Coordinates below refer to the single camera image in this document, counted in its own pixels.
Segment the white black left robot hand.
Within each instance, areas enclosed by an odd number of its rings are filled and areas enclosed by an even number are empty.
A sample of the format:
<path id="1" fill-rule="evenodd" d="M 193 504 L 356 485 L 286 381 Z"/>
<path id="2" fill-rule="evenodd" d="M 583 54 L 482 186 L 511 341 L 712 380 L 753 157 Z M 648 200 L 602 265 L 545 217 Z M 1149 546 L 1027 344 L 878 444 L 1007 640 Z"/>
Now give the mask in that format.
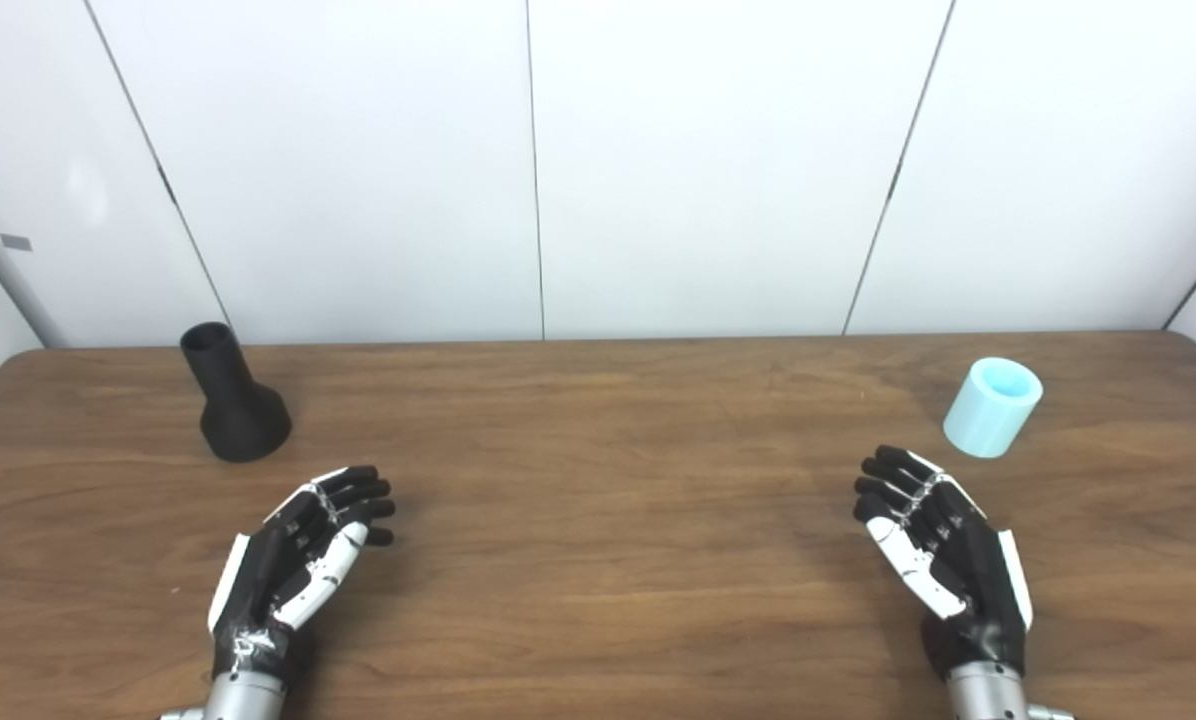
<path id="1" fill-rule="evenodd" d="M 393 542 L 376 524 L 393 511 L 377 466 L 346 466 L 307 480 L 254 533 L 237 533 L 208 610 L 210 676 L 300 681 L 313 663 L 315 615 L 365 548 Z"/>

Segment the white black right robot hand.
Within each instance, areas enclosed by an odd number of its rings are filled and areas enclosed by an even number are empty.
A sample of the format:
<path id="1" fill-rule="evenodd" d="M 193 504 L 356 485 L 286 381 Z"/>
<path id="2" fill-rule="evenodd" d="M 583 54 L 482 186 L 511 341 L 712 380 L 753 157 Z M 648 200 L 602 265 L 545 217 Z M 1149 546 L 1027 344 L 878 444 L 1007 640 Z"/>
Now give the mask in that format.
<path id="1" fill-rule="evenodd" d="M 854 518 L 926 608 L 936 675 L 968 664 L 1026 675 L 1035 615 L 1014 533 L 994 527 L 953 475 L 905 449 L 878 446 L 853 488 Z"/>

